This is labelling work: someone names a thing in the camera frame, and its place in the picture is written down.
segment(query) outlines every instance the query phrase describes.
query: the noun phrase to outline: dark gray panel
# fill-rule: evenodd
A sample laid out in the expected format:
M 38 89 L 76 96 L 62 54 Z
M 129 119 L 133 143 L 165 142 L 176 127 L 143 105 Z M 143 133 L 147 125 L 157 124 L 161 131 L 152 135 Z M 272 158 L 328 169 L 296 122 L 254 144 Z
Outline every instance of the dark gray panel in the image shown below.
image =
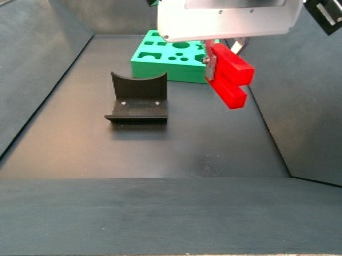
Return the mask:
M 91 36 L 57 1 L 0 7 L 0 156 Z
M 327 37 L 306 10 L 290 34 L 252 39 L 251 86 L 294 176 L 342 185 L 342 33 Z
M 145 0 L 61 0 L 100 35 L 143 35 L 149 29 Z
M 1 178 L 287 177 L 252 99 L 228 110 L 207 84 L 168 83 L 167 126 L 112 126 L 111 72 L 140 36 L 95 37 L 0 164 Z
M 1 255 L 339 254 L 342 189 L 278 179 L 0 182 Z

